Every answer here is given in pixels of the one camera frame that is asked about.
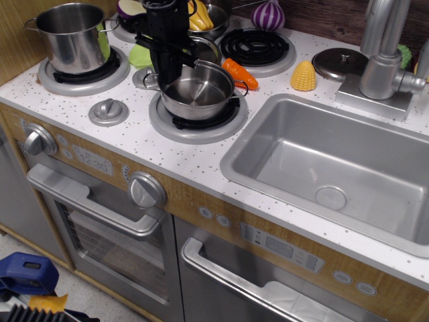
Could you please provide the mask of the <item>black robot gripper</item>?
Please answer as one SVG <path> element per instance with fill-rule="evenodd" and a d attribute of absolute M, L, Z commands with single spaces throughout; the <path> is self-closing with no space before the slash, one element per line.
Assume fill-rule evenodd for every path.
<path fill-rule="evenodd" d="M 183 66 L 194 68 L 196 43 L 190 28 L 186 1 L 144 1 L 145 21 L 135 23 L 136 44 L 150 51 L 151 62 L 165 84 L 182 75 Z"/>

